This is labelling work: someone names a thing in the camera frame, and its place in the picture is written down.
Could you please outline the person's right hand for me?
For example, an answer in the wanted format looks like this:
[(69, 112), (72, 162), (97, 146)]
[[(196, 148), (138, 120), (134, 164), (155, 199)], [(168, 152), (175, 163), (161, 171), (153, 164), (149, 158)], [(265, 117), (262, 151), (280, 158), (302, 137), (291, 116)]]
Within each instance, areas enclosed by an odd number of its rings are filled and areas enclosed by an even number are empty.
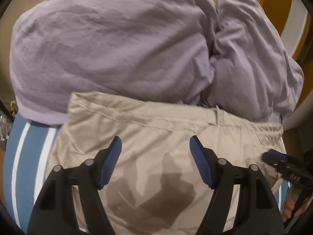
[[(288, 191), (287, 199), (284, 203), (283, 213), (281, 215), (283, 222), (290, 219), (292, 216), (292, 211), (293, 211), (293, 209), (295, 207), (295, 203), (296, 203), (296, 201), (293, 199), (293, 197), (296, 196), (296, 193), (294, 192), (294, 190), (295, 190), (295, 187), (293, 186)], [(301, 207), (296, 211), (294, 216), (299, 216), (299, 215), (303, 214), (303, 212), (305, 212), (308, 209), (311, 202), (312, 202), (312, 196), (305, 200), (303, 205), (301, 205)]]

